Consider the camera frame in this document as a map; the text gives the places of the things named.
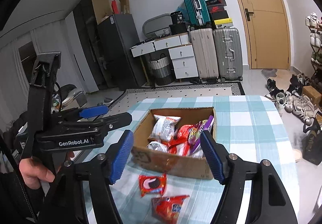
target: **suitcase handle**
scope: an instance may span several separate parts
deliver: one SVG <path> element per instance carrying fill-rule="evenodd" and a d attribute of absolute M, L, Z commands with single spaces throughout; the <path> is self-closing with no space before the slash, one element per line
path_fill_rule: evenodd
<path fill-rule="evenodd" d="M 229 51 L 232 51 L 232 61 L 235 59 L 235 51 L 234 50 L 232 50 L 232 49 L 229 49 Z"/>
<path fill-rule="evenodd" d="M 199 0 L 194 0 L 194 7 L 196 8 L 196 10 L 201 10 L 201 3 Z"/>

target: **drawer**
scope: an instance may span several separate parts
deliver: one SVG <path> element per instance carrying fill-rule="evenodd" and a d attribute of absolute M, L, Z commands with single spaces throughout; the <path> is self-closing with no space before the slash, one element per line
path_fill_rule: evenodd
<path fill-rule="evenodd" d="M 181 41 L 181 44 L 190 43 L 188 34 L 180 35 L 180 41 Z"/>
<path fill-rule="evenodd" d="M 194 56 L 172 60 L 173 68 L 197 67 Z"/>
<path fill-rule="evenodd" d="M 172 60 L 194 56 L 192 44 L 169 49 L 169 53 Z"/>
<path fill-rule="evenodd" d="M 197 66 L 196 67 L 187 67 L 187 68 L 174 69 L 174 73 L 175 73 L 175 77 L 177 79 L 198 77 Z"/>
<path fill-rule="evenodd" d="M 154 50 L 153 42 L 147 42 L 136 46 L 131 51 L 132 51 L 133 57 L 136 57 L 143 54 L 154 52 L 155 50 Z"/>
<path fill-rule="evenodd" d="M 168 37 L 154 42 L 156 50 L 167 49 L 179 45 L 181 45 L 180 36 Z"/>

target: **open cardboard box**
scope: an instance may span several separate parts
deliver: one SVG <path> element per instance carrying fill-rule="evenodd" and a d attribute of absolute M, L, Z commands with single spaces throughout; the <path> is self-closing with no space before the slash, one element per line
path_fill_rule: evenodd
<path fill-rule="evenodd" d="M 215 118 L 213 138 L 216 136 L 216 112 L 213 107 L 207 108 L 163 108 L 150 110 L 134 131 L 134 145 L 132 155 L 134 162 L 142 168 L 166 172 L 179 177 L 213 179 L 206 158 L 192 158 L 175 154 L 154 151 L 147 148 L 148 137 L 156 123 L 153 115 L 179 116 L 181 120 L 176 124 L 180 128 L 185 124 L 196 124 L 212 115 Z"/>

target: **desk leg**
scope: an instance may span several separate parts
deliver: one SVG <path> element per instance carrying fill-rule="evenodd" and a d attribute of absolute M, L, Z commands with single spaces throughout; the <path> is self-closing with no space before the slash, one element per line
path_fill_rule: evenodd
<path fill-rule="evenodd" d="M 140 62 L 141 62 L 141 65 L 142 65 L 142 68 L 143 68 L 143 71 L 144 71 L 145 78 L 147 79 L 148 85 L 150 85 L 148 74 L 147 74 L 147 71 L 145 70 L 144 63 L 143 63 L 141 55 L 140 55 Z"/>

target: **human hand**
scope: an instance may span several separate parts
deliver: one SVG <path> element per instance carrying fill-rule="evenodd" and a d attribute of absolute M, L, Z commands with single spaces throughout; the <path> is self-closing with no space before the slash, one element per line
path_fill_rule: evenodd
<path fill-rule="evenodd" d="M 74 153 L 68 152 L 66 159 L 69 160 L 73 157 Z M 22 159 L 19 163 L 19 169 L 25 184 L 33 190 L 40 188 L 39 180 L 53 182 L 55 179 L 55 175 L 35 157 Z"/>

